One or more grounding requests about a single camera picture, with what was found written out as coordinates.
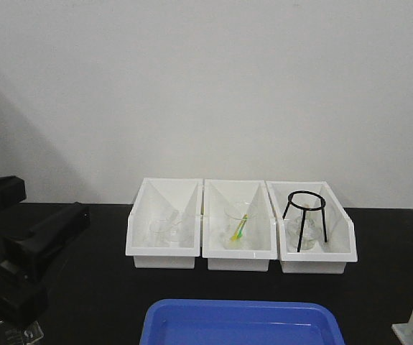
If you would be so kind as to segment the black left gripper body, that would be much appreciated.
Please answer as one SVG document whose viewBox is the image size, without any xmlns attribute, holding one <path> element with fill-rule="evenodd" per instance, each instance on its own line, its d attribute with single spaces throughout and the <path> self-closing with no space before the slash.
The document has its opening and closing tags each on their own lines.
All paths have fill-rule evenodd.
<svg viewBox="0 0 413 345">
<path fill-rule="evenodd" d="M 28 326 L 47 310 L 48 295 L 41 283 L 20 279 L 0 266 L 0 319 Z"/>
</svg>

